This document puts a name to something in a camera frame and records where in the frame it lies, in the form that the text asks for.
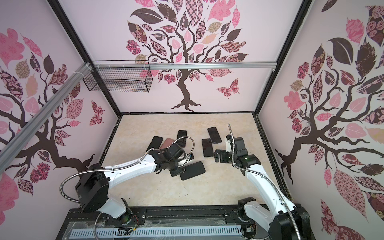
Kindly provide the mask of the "black smartphone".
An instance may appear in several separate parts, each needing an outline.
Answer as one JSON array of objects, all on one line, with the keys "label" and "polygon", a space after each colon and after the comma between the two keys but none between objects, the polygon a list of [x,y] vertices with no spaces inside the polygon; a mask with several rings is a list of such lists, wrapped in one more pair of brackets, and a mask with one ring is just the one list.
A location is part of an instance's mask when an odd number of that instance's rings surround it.
[{"label": "black smartphone", "polygon": [[202,139],[202,147],[203,156],[205,158],[214,156],[213,144],[211,139]]}]

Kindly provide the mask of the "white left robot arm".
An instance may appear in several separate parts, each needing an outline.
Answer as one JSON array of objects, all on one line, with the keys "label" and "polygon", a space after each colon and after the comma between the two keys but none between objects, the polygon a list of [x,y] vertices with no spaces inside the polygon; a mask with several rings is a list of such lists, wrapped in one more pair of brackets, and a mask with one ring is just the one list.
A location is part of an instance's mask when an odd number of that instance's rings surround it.
[{"label": "white left robot arm", "polygon": [[116,166],[91,166],[92,172],[84,173],[76,185],[80,207],[84,213],[101,212],[114,219],[129,219],[131,211],[125,199],[113,197],[109,191],[130,179],[149,173],[169,170],[173,175],[182,173],[182,164],[190,154],[174,143],[164,149],[149,149],[143,157]]}]

